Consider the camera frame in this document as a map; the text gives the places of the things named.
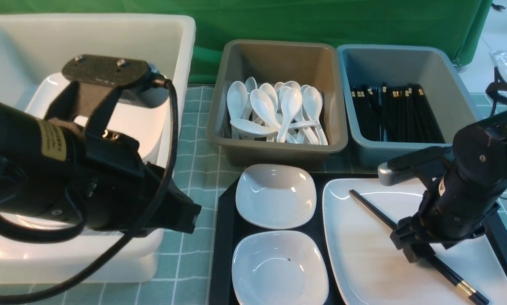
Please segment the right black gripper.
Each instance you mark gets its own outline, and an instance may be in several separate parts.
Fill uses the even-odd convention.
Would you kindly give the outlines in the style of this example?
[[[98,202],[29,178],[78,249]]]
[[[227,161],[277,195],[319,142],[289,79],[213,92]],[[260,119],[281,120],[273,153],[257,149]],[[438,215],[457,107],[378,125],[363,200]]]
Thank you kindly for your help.
[[[441,244],[446,250],[469,239],[486,234],[486,219],[499,210],[495,203],[478,224],[472,224],[450,213],[439,213],[435,207],[427,210],[424,216],[419,213],[399,220],[390,239],[401,250],[409,263],[427,259],[435,255],[432,244]]]

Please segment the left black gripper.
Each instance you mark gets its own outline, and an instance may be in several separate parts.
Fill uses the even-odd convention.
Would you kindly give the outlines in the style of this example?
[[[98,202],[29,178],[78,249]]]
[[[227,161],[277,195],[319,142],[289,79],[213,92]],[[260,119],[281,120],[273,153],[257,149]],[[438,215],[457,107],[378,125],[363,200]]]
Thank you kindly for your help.
[[[85,179],[77,180],[86,208],[86,228],[98,232],[119,231],[144,237],[166,228],[192,234],[201,206],[173,182],[178,135],[171,135],[167,165],[145,163],[139,142],[112,130],[99,138],[87,137],[86,152],[78,154]]]

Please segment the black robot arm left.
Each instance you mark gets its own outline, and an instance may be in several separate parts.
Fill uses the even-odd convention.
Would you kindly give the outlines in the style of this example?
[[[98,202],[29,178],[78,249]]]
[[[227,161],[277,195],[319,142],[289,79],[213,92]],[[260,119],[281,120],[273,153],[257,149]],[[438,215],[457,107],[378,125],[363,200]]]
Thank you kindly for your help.
[[[139,141],[106,129],[42,120],[0,103],[0,235],[36,244],[69,241],[84,229],[144,237],[166,228],[192,233],[201,207],[165,168],[143,162]]]

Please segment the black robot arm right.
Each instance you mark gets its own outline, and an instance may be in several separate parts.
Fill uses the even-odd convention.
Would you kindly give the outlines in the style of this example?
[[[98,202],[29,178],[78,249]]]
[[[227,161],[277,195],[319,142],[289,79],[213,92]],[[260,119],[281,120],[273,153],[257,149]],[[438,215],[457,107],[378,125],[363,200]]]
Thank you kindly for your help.
[[[486,89],[493,111],[507,105],[499,68],[494,78]],[[409,263],[434,256],[432,244],[449,249],[483,236],[507,188],[507,111],[460,129],[451,146],[426,147],[381,164],[378,178],[384,186],[418,178],[426,188],[418,211],[399,220],[390,234]]]

